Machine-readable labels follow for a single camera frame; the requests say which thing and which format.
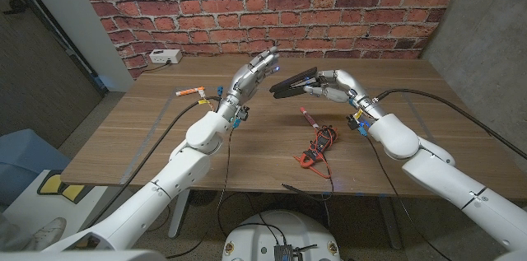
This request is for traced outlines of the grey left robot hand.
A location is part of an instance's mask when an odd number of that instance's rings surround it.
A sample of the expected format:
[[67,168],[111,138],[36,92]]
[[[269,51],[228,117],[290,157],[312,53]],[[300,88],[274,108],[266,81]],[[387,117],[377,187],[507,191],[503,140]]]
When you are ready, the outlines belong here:
[[278,58],[277,47],[272,47],[242,66],[233,77],[217,112],[227,121],[233,119],[237,110],[254,96],[264,78],[279,70]]

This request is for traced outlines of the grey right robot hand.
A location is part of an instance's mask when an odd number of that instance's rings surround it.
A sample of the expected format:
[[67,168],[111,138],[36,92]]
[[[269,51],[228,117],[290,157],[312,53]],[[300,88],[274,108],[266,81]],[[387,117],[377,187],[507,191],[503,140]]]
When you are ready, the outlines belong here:
[[387,113],[378,106],[361,84],[344,70],[326,70],[317,72],[314,84],[303,87],[303,91],[315,96],[325,96],[327,99],[344,103],[348,102],[354,108],[362,110],[374,120],[381,119]]

